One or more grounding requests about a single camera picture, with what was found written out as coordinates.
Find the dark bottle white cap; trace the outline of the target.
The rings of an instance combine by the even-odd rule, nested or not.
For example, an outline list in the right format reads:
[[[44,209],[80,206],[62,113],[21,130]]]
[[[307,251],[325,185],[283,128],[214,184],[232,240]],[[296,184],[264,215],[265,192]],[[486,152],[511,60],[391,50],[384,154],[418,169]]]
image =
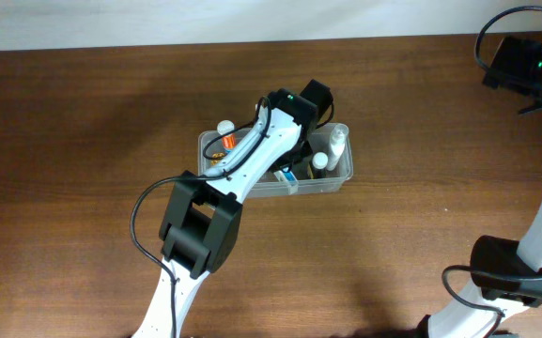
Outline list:
[[[326,176],[328,156],[324,152],[317,152],[308,164],[308,176],[310,179],[320,179]]]

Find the small gold-lidded jar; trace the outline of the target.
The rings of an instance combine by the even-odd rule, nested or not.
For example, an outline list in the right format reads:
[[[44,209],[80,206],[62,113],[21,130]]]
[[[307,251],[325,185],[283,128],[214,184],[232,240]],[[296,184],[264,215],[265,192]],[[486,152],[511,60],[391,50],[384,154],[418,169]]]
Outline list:
[[[212,156],[211,156],[211,160],[210,160],[210,165],[211,166],[214,166],[216,165],[217,163],[219,163],[221,160],[223,160],[225,158],[226,154],[225,153],[214,153]]]

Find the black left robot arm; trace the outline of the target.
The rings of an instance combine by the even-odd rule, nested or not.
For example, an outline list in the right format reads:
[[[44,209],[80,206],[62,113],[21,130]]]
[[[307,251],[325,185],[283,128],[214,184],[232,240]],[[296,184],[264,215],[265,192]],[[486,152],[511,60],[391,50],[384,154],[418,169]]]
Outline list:
[[[159,230],[162,255],[145,254],[162,271],[135,336],[179,336],[199,287],[236,244],[249,191],[265,173],[311,159],[308,138],[333,110],[330,88],[316,80],[299,94],[273,91],[259,100],[248,133],[216,165],[200,176],[186,171],[146,188],[174,186]]]

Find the orange effervescent tablet tube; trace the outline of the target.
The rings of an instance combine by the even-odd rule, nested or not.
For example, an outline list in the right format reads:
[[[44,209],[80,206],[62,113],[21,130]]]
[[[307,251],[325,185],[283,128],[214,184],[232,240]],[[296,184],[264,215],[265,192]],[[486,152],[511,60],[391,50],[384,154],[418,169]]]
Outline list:
[[[217,132],[222,136],[221,141],[226,152],[231,152],[237,144],[234,130],[235,125],[230,120],[223,120],[217,125]]]

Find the white Panadol box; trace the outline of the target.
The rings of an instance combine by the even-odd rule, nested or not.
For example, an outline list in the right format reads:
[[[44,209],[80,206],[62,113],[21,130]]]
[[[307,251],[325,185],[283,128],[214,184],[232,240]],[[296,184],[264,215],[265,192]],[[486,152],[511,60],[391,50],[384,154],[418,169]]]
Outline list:
[[[291,171],[279,170],[275,171],[273,174],[279,182],[286,185],[288,195],[295,194],[298,191],[299,181]]]

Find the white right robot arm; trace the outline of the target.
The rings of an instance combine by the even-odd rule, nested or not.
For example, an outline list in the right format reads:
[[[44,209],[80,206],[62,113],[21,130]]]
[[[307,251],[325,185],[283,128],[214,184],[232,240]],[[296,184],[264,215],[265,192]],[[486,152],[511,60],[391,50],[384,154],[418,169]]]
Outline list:
[[[542,6],[535,7],[542,12]],[[521,109],[529,114],[542,109],[542,43],[505,37],[490,64],[481,58],[482,27],[474,45],[474,59],[484,71],[483,84],[506,88],[533,99]],[[452,301],[434,315],[426,315],[412,332],[414,337],[495,337],[508,317],[542,305],[542,202],[522,240],[482,236],[472,247],[467,266],[443,270],[446,283],[453,271],[469,273],[460,292],[448,287]]]

